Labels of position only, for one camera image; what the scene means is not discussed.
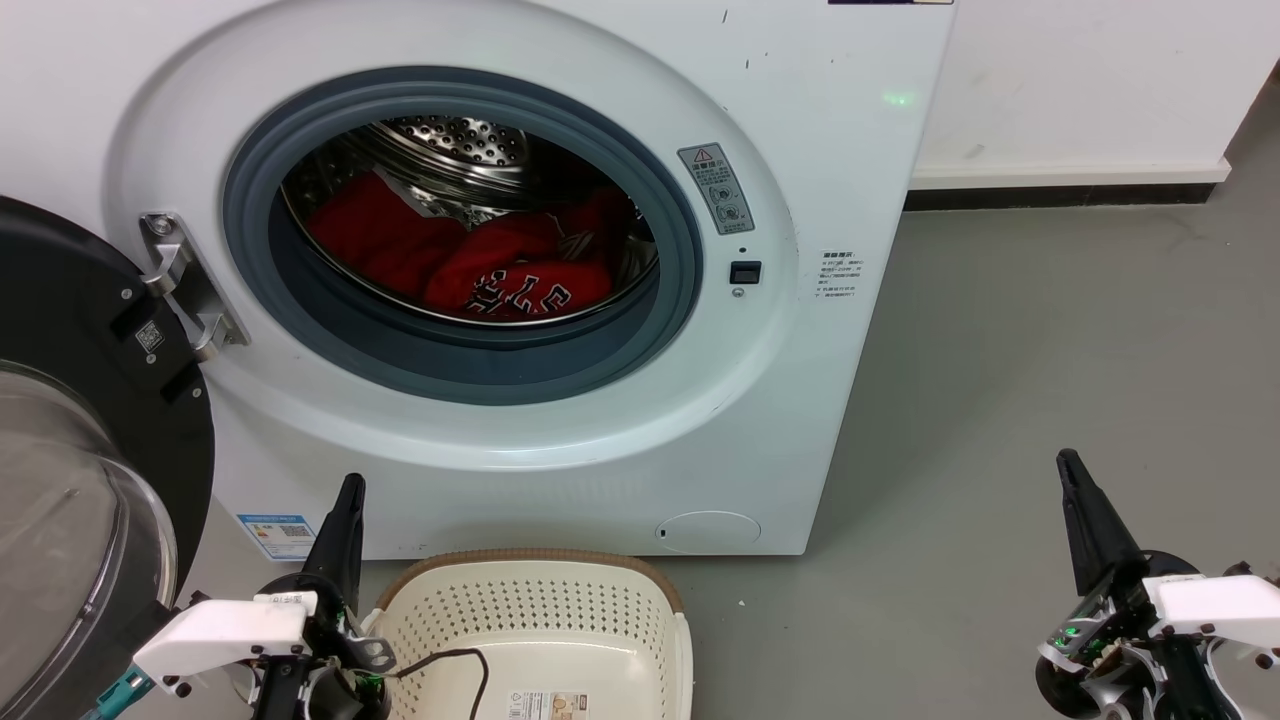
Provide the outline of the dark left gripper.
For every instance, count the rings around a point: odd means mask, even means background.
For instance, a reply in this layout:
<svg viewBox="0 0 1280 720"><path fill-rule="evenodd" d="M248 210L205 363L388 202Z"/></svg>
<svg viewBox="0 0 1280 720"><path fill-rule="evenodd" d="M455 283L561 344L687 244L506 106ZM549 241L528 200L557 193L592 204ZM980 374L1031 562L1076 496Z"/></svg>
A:
<svg viewBox="0 0 1280 720"><path fill-rule="evenodd" d="M284 650L257 652L251 720L387 720L390 701L369 673L371 656L360 647L355 610L364 562L366 480L344 477L303 562L303 575L268 583L266 594L314 592L316 610L301 638Z"/></svg>

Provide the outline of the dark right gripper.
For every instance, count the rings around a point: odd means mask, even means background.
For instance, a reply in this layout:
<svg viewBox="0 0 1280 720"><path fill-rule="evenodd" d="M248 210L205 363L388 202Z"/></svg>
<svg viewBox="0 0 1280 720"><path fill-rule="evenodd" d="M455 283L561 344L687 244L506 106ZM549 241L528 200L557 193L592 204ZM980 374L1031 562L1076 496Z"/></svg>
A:
<svg viewBox="0 0 1280 720"><path fill-rule="evenodd" d="M1138 577L1147 557L1074 448L1057 452L1080 603L1039 648L1036 685L1070 720L1236 720L1212 655L1222 641L1178 634Z"/></svg>

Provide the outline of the cream perforated laundry basket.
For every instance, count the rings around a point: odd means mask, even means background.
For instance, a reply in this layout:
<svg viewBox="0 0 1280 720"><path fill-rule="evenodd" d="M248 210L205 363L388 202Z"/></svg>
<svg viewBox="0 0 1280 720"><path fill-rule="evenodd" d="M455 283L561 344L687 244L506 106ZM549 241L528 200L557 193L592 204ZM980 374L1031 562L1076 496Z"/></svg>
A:
<svg viewBox="0 0 1280 720"><path fill-rule="evenodd" d="M639 559L443 553L392 582L366 626L398 660L388 720L507 720L515 691L588 693L590 720L692 720L684 601Z"/></svg>

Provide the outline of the red garment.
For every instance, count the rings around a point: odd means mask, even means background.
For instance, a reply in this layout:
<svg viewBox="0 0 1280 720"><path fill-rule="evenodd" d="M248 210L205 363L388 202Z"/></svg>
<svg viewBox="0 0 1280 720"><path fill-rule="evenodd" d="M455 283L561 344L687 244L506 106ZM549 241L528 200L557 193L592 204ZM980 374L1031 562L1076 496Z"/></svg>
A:
<svg viewBox="0 0 1280 720"><path fill-rule="evenodd" d="M330 255L378 288L431 311L485 322L566 316L613 295L636 219L617 188L474 228L425 217L380 176L348 183L306 223Z"/></svg>

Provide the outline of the washing machine door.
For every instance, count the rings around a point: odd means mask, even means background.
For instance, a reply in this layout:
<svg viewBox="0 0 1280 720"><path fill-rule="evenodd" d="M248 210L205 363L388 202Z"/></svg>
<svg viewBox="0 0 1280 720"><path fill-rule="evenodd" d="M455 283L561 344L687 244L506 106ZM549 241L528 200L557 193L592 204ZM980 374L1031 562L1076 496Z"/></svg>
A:
<svg viewBox="0 0 1280 720"><path fill-rule="evenodd" d="M179 610L214 450L198 361L141 269L0 197L0 720L81 720Z"/></svg>

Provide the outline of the blue energy label sticker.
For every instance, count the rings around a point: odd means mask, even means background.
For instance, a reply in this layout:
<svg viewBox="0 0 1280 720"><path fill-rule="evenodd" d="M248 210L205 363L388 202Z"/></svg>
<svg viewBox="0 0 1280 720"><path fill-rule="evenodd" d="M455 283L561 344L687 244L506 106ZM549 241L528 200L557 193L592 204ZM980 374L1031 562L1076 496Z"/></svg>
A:
<svg viewBox="0 0 1280 720"><path fill-rule="evenodd" d="M310 555L316 532L302 515L237 514L239 524L275 562L302 562Z"/></svg>

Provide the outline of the grey rubber door gasket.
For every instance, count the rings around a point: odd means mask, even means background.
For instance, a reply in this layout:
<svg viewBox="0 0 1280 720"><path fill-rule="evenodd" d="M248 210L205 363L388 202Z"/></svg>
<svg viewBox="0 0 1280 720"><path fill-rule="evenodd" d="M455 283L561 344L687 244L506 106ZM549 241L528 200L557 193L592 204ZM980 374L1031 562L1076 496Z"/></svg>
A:
<svg viewBox="0 0 1280 720"><path fill-rule="evenodd" d="M333 135L431 105L513 122L603 170L637 200L667 268L616 307L511 331L430 320L340 278L288 218L279 196L285 173ZM234 155L221 220L241 278L294 340L365 380L456 404L552 402L623 379L677 338L696 306L704 266L694 208L637 136L563 94L448 67L358 72L276 106Z"/></svg>

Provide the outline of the metal door hinge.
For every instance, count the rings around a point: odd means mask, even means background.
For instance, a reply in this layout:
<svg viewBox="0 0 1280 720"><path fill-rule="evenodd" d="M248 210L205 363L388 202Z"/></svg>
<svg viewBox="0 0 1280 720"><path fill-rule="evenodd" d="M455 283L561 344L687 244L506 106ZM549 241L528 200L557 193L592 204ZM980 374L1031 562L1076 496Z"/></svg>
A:
<svg viewBox="0 0 1280 720"><path fill-rule="evenodd" d="M224 347L248 347L251 338L206 268L186 222L172 211L145 211L138 228L155 269L143 275L148 292L178 315L200 363Z"/></svg>

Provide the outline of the white front-load washing machine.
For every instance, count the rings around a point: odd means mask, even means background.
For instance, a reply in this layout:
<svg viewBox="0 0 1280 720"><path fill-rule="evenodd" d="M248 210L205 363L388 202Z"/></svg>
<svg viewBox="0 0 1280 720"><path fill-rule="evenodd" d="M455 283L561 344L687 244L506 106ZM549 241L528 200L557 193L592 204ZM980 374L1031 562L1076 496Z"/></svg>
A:
<svg viewBox="0 0 1280 720"><path fill-rule="evenodd" d="M806 548L957 8L954 0L0 0L0 197L155 269L172 211L248 332L201 363L214 493L317 530L367 482L367 559L563 547L667 555L684 512L758 521L745 555ZM637 136L698 215L703 275L635 373L543 404L401 393L306 348L256 301L221 197L243 138L329 79L448 67L563 94ZM680 149L719 143L753 232L718 234ZM819 251L864 259L814 299ZM763 263L733 286L730 264Z"/></svg>

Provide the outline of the black baseboard strip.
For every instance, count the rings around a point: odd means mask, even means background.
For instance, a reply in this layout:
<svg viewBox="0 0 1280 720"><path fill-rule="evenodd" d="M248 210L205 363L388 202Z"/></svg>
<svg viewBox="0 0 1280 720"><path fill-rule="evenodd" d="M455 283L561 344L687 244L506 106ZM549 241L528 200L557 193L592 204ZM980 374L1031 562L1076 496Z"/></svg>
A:
<svg viewBox="0 0 1280 720"><path fill-rule="evenodd" d="M1217 183L1208 182L911 190L902 209L904 211L984 211L1202 205L1208 202L1217 187Z"/></svg>

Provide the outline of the white text label sticker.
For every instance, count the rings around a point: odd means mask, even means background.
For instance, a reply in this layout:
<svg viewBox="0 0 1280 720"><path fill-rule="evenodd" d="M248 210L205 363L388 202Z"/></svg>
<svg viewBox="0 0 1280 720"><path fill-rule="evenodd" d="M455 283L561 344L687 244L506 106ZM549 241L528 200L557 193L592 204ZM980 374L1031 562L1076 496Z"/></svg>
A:
<svg viewBox="0 0 1280 720"><path fill-rule="evenodd" d="M812 273L814 299L850 299L858 291L864 259L854 251L826 249L819 251Z"/></svg>

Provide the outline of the round white filter cover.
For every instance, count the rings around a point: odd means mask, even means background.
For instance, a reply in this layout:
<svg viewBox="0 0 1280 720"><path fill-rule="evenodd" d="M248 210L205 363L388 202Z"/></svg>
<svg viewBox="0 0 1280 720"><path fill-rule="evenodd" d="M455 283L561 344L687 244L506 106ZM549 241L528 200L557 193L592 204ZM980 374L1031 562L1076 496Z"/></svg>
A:
<svg viewBox="0 0 1280 720"><path fill-rule="evenodd" d="M655 539L667 551L700 556L745 555L760 536L754 519L721 510L684 512L655 529Z"/></svg>

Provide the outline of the grey warning sticker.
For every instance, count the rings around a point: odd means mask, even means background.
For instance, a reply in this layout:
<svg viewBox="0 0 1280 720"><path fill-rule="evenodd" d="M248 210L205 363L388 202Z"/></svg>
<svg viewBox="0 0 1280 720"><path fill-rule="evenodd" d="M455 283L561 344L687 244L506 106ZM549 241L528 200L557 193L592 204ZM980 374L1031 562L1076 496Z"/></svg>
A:
<svg viewBox="0 0 1280 720"><path fill-rule="evenodd" d="M739 177L719 143L680 149L677 155L699 188L718 234L755 229Z"/></svg>

